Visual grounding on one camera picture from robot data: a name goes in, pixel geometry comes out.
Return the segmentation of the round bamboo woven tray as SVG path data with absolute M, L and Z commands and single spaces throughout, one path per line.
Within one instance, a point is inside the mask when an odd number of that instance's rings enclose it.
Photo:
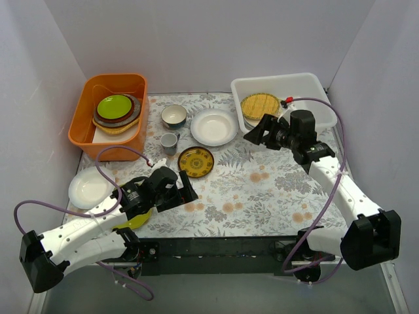
M 280 111 L 280 100 L 272 94 L 257 93 L 245 97 L 240 106 L 246 118 L 260 120 L 265 114 L 277 115 Z

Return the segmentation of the cream green glazed plate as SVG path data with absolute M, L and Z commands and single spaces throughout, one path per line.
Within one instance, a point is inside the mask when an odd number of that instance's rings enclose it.
M 255 126 L 259 124 L 260 120 L 253 120 L 244 117 L 244 124 L 248 129 L 253 129 Z

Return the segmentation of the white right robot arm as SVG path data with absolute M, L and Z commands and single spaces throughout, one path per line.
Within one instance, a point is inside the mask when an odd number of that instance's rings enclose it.
M 290 119 L 265 114 L 244 139 L 271 150 L 289 149 L 294 160 L 328 194 L 325 208 L 334 203 L 346 221 L 347 230 L 336 232 L 319 228 L 318 221 L 299 237 L 285 259 L 287 265 L 295 253 L 304 260 L 319 252 L 341 257 L 353 270 L 394 260 L 399 256 L 401 217 L 385 211 L 369 199 L 345 173 L 344 166 L 331 148 L 318 141 L 314 115 L 296 110 Z

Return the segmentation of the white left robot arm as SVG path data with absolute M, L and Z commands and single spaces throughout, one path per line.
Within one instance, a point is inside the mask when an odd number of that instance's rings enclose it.
M 19 261 L 35 293 L 55 287 L 66 275 L 107 259 L 131 262 L 140 240 L 123 224 L 135 217 L 193 202 L 198 196 L 185 171 L 166 166 L 114 190 L 87 213 L 53 230 L 22 236 Z

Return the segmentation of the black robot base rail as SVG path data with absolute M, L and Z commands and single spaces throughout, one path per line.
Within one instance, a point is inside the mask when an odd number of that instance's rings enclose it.
M 295 235 L 143 238 L 133 259 L 108 258 L 105 262 L 116 266 L 139 264 L 143 276 L 283 275 L 282 262 L 297 240 Z

